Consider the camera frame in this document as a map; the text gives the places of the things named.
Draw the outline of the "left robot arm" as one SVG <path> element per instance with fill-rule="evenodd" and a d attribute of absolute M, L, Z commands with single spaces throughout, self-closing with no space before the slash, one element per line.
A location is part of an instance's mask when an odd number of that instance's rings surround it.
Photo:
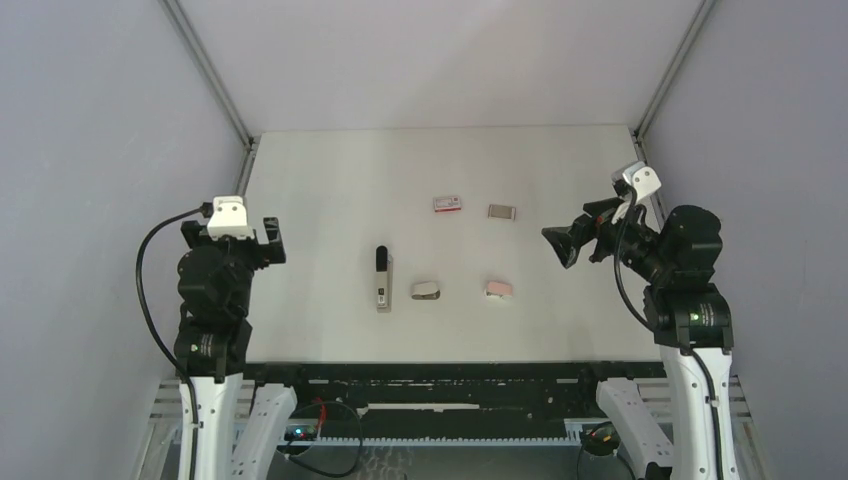
<path fill-rule="evenodd" d="M 188 221 L 181 231 L 189 251 L 178 263 L 183 299 L 175 343 L 182 413 L 181 479 L 265 479 L 289 417 L 311 407 L 311 388 L 296 379 L 257 387 L 242 433 L 235 429 L 244 393 L 247 320 L 256 271 L 286 260 L 279 222 L 263 220 L 268 241 L 253 229 L 245 239 L 213 238 L 208 227 Z"/>

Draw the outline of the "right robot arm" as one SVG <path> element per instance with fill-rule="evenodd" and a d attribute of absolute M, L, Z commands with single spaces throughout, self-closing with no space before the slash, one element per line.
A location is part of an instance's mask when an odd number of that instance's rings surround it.
<path fill-rule="evenodd" d="M 592 416 L 607 415 L 635 479 L 737 479 L 729 394 L 732 317 L 712 281 L 723 248 L 721 222 L 704 208 L 680 205 L 655 231 L 644 223 L 639 204 L 626 206 L 614 220 L 624 203 L 590 202 L 571 225 L 546 227 L 541 234 L 564 268 L 594 243 L 591 262 L 611 257 L 616 278 L 627 267 L 646 281 L 637 319 L 660 349 L 673 435 L 666 436 L 626 378 L 583 383 L 579 406 Z"/>

